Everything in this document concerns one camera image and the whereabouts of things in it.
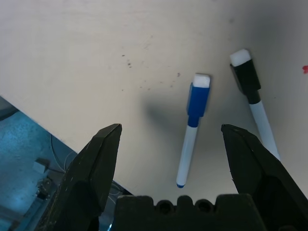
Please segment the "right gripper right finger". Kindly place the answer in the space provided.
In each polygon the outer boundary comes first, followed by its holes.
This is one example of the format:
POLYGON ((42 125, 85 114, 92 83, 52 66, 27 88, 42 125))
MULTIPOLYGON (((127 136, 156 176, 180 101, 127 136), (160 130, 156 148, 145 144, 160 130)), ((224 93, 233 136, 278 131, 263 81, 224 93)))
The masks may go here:
POLYGON ((221 126, 238 193, 252 196, 269 231, 306 231, 308 200, 283 164, 249 131, 221 126))

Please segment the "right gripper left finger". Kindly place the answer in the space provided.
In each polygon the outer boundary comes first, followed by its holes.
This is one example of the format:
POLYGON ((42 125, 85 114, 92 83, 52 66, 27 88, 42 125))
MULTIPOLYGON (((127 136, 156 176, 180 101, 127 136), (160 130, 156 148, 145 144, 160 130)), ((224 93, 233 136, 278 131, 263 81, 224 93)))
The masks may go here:
POLYGON ((69 165, 39 221, 41 231, 97 231, 113 181, 121 124, 99 130, 69 165))

